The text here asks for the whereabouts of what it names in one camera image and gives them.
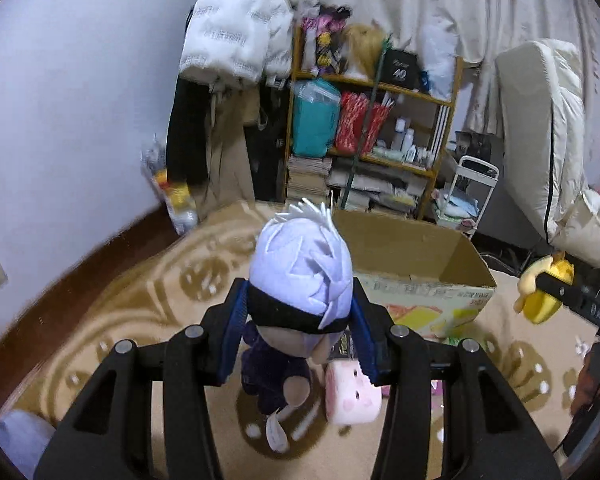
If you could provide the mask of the white-haired blindfolded plush doll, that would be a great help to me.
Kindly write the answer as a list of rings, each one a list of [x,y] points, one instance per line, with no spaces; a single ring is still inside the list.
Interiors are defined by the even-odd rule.
[[[246,289],[242,390],[257,399],[275,453],[289,450],[280,418],[310,396],[309,362],[324,362],[348,326],[352,260],[332,211],[308,198],[259,234]]]

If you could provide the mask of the pink cube plush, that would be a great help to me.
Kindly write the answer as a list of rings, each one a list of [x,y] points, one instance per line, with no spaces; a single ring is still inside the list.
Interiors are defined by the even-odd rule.
[[[379,415],[382,392],[370,382],[358,360],[330,361],[325,370],[325,413],[337,426],[369,424]]]

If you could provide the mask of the open cardboard box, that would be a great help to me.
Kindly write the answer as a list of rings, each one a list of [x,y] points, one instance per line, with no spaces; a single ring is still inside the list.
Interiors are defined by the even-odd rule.
[[[420,336],[449,337],[494,295],[491,271],[460,232],[361,211],[336,210],[334,222],[367,298]]]

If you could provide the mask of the white rolling cart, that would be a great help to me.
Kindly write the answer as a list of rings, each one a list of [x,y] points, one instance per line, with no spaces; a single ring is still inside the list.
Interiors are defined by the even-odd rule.
[[[500,170],[480,158],[460,158],[446,151],[441,166],[445,184],[432,193],[432,213],[438,226],[452,229],[471,238],[489,205]]]

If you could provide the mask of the cream folded mattress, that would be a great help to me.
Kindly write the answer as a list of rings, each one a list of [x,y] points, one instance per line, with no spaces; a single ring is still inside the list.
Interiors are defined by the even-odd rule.
[[[585,177],[579,50],[527,41],[496,58],[509,196],[546,244],[600,268],[600,193]]]

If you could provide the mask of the plastic bag of toys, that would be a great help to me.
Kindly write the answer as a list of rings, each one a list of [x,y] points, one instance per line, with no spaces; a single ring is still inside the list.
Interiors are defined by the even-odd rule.
[[[166,205],[176,234],[184,235],[196,228],[198,214],[188,186],[168,178],[166,140],[154,136],[152,143],[140,153],[140,169],[158,199]]]

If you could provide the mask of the beige hanging coat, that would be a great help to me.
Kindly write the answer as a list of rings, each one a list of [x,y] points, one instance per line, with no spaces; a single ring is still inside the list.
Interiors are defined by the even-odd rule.
[[[258,88],[227,90],[212,96],[208,180],[195,198],[200,220],[240,200],[254,201],[245,128],[258,122],[259,112]]]

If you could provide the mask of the stack of books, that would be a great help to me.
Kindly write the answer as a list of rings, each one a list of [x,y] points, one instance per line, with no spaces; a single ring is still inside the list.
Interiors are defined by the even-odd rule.
[[[291,156],[287,162],[287,170],[287,200],[307,198],[314,204],[329,204],[332,201],[332,190],[327,184],[332,170],[330,157]]]

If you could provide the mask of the red patterned gift bag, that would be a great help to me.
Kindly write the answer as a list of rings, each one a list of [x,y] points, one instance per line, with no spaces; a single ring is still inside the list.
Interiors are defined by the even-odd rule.
[[[340,115],[338,128],[335,136],[334,147],[339,153],[354,155],[358,146],[358,138],[361,135],[366,107],[369,98],[364,93],[344,92],[340,101]],[[370,154],[382,126],[387,120],[392,106],[374,103],[373,119],[368,129],[362,154]]]

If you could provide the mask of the black box with 40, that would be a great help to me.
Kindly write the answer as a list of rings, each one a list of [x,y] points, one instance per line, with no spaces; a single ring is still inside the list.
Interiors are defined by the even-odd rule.
[[[408,90],[419,87],[417,56],[403,50],[388,49],[380,71],[380,81]]]

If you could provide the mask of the green pole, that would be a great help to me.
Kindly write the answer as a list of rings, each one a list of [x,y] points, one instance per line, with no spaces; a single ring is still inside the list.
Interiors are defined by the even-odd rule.
[[[388,50],[391,48],[391,46],[392,46],[392,34],[389,34],[384,40],[382,40],[380,55],[378,58],[378,62],[376,64],[372,92],[370,92],[370,99],[368,100],[368,105],[366,107],[363,125],[361,128],[361,135],[358,138],[358,146],[356,147],[356,151],[354,152],[354,155],[352,158],[352,164],[351,164],[351,168],[349,169],[349,172],[348,172],[346,186],[344,187],[342,194],[340,196],[339,208],[341,210],[346,208],[346,205],[347,205],[347,202],[349,199],[349,195],[352,190],[352,184],[353,184],[353,180],[354,180],[354,177],[356,174],[356,170],[358,169],[358,163],[360,162],[360,157],[362,155],[362,151],[363,151],[366,139],[368,137],[368,129],[370,128],[370,124],[372,123],[372,119],[373,119],[373,108],[374,108],[374,103],[376,101],[377,91],[378,91],[379,84],[380,84],[382,66],[384,66],[386,54],[387,54]]]

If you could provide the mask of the teal bag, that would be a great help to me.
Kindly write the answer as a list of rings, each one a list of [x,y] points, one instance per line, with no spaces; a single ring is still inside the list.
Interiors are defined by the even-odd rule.
[[[297,81],[292,91],[292,152],[322,158],[336,136],[341,94],[324,79]]]

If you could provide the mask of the blonde wig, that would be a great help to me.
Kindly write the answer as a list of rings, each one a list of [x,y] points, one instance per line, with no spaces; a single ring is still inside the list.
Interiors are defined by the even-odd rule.
[[[347,74],[352,78],[373,80],[387,37],[385,31],[377,25],[350,24],[344,29],[344,36]]]

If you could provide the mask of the colourful anime bag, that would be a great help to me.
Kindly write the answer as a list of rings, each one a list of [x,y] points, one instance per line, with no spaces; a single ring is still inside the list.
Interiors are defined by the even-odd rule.
[[[301,68],[322,75],[340,75],[347,68],[344,30],[352,12],[350,6],[307,6],[302,12],[304,38]]]

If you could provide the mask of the white puffer jacket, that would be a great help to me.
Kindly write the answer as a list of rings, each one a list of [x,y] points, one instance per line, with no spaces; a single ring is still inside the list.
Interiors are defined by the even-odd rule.
[[[212,88],[281,87],[291,74],[289,0],[197,0],[178,71]]]

